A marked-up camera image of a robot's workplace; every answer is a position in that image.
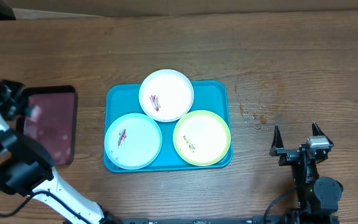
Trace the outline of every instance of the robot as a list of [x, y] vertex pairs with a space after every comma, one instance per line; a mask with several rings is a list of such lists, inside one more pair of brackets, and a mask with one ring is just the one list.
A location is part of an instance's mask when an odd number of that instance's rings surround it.
[[[32, 198], [46, 203], [65, 217], [64, 223], [75, 224], [207, 224], [207, 223], [276, 223], [276, 224], [337, 224], [343, 186], [330, 177], [320, 177], [316, 165], [328, 158], [334, 143], [312, 124], [313, 135], [298, 149], [285, 149], [278, 126], [275, 126], [270, 156], [279, 157], [279, 166], [291, 166], [295, 188], [274, 200], [264, 215], [242, 219], [210, 220], [148, 220], [147, 218], [118, 219], [77, 192], [57, 172], [48, 151], [37, 141], [9, 127], [6, 121], [15, 120], [26, 111], [27, 99], [21, 94], [24, 85], [8, 80], [0, 81], [0, 158], [10, 152], [11, 157], [0, 163], [0, 191], [5, 194], [28, 196], [13, 212], [1, 214], [11, 217]], [[267, 216], [270, 208], [281, 198], [296, 192], [298, 208], [289, 208], [283, 215]]]

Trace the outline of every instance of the pink object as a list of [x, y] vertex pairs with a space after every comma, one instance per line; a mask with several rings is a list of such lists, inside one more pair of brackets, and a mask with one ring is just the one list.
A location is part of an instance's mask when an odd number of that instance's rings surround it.
[[75, 93], [31, 95], [28, 106], [34, 110], [31, 118], [25, 119], [24, 134], [41, 143], [56, 165], [70, 163]]

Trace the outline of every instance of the wall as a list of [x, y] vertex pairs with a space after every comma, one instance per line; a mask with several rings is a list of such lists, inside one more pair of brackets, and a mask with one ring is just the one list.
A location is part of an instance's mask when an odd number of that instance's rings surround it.
[[358, 0], [5, 0], [13, 8], [98, 16], [358, 9]]

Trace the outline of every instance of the wood grain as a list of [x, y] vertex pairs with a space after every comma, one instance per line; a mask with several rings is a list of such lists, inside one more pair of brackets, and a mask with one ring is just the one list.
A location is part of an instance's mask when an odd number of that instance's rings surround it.
[[[223, 169], [114, 174], [103, 164], [105, 96], [161, 68], [215, 79], [228, 93], [234, 157]], [[288, 148], [311, 123], [334, 141], [322, 176], [344, 186], [341, 223], [358, 223], [358, 11], [0, 22], [0, 77], [75, 86], [76, 151], [59, 173], [118, 217], [239, 218], [263, 214], [293, 187], [269, 156], [273, 127]], [[0, 193], [0, 210], [22, 198]], [[272, 213], [296, 206], [280, 202]], [[60, 223], [31, 202], [0, 223]]]

